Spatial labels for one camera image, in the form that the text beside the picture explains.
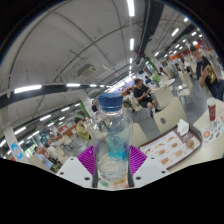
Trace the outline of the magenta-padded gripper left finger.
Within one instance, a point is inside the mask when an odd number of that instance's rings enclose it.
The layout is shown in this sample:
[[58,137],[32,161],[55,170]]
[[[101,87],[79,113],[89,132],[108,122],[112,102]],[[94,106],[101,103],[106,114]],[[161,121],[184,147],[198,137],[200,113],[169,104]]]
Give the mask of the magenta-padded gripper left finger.
[[95,156],[90,146],[77,157],[69,157],[56,175],[81,187],[93,188],[95,171]]

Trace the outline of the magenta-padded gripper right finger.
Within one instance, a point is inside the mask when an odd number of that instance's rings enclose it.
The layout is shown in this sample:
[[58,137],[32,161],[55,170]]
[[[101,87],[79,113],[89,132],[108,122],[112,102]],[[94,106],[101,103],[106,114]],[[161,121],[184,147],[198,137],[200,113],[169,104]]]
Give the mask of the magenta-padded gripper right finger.
[[130,147],[129,183],[140,188],[169,174],[168,170],[153,156],[145,155],[134,146]]

